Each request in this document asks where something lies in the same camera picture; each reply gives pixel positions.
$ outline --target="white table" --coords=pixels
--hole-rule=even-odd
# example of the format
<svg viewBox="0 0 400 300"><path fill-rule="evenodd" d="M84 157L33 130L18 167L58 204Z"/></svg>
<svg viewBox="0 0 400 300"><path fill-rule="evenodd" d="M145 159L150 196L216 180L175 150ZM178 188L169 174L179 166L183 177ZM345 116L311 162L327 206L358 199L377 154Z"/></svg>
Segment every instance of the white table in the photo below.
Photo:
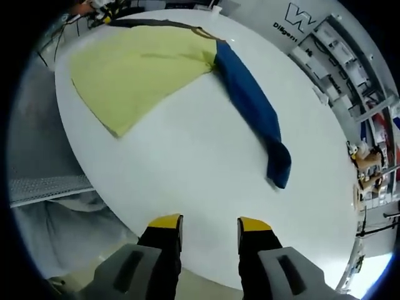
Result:
<svg viewBox="0 0 400 300"><path fill-rule="evenodd" d="M120 140L112 137L78 96L68 66L77 49L126 30L103 26L60 53L56 89L72 149L107 205L138 235L158 216L183 214L183 266L239 289L236 219L261 219L335 288L354 244L356 176L341 127L312 82L278 48L224 16L163 10L130 18L168 18L227 40L275 108L293 163L287 188L274 190L264 180L265 150L213 74L167 97Z"/></svg>

